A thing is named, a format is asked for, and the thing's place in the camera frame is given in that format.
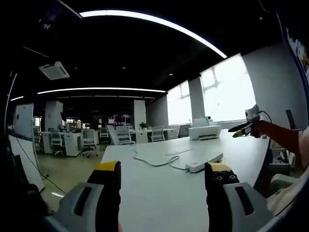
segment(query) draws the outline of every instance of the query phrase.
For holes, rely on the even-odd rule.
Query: bright window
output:
[[[40,126],[40,123],[41,123],[41,118],[40,118],[40,117],[35,117],[34,119],[35,119],[34,125],[35,125],[36,127],[39,127],[39,126]]]
[[[213,121],[246,118],[245,110],[255,105],[255,96],[246,65],[240,54],[201,73],[205,116]]]
[[[168,91],[169,125],[192,122],[191,100],[188,81]]]

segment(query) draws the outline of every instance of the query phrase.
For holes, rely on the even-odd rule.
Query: ceiling vent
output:
[[[39,67],[42,73],[44,73],[50,80],[57,80],[62,78],[68,78],[70,75],[65,70],[60,61],[56,61],[54,65],[46,64]]]

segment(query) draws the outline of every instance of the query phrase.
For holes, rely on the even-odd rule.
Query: gray floor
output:
[[[62,157],[53,156],[51,154],[38,154],[38,164],[40,171],[49,179],[54,182],[65,192],[70,191],[74,186],[80,182],[87,182],[94,167],[101,162],[104,150],[104,145],[97,148],[98,157],[94,151],[91,151],[90,157]],[[52,193],[65,195],[57,189],[48,180],[43,178],[45,188],[41,191],[41,195],[49,207],[49,211],[57,211],[59,208],[59,201],[61,197]]]

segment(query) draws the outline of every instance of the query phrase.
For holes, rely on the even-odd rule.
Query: white printer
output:
[[[211,125],[208,118],[196,118],[189,128],[189,137],[191,140],[215,139],[219,138],[221,129],[221,126]]]

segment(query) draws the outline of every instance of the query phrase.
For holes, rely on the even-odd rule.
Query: desk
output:
[[[170,138],[169,131],[174,131],[175,129],[163,129],[164,137],[166,140]],[[152,132],[152,129],[147,130],[130,130],[130,134],[136,135],[136,143],[144,144],[148,142],[148,134]]]
[[[232,138],[222,130],[220,138],[192,141],[188,137],[155,143],[137,144],[139,154],[162,157],[185,148],[194,150],[180,154],[173,164],[201,151],[222,151],[223,163],[238,175],[240,182],[253,186],[267,152],[269,139]],[[134,146],[108,146],[102,162],[121,161],[121,204],[119,221],[124,231],[135,232],[201,232],[208,231],[204,172],[189,174],[169,166],[151,167],[133,159]]]
[[[169,128],[163,129],[164,132],[166,132],[166,131],[174,131],[174,130],[175,130],[175,129],[169,129]],[[144,132],[144,131],[146,131],[147,133],[153,132],[152,129],[147,129],[147,130],[134,130],[134,129],[130,129],[130,133],[131,133],[131,134],[135,134],[136,132]]]
[[[43,137],[44,152],[46,154],[53,154],[54,148],[51,146],[51,137],[49,131],[41,131]],[[81,133],[60,132],[64,137],[64,144],[67,156],[78,156],[81,152]]]

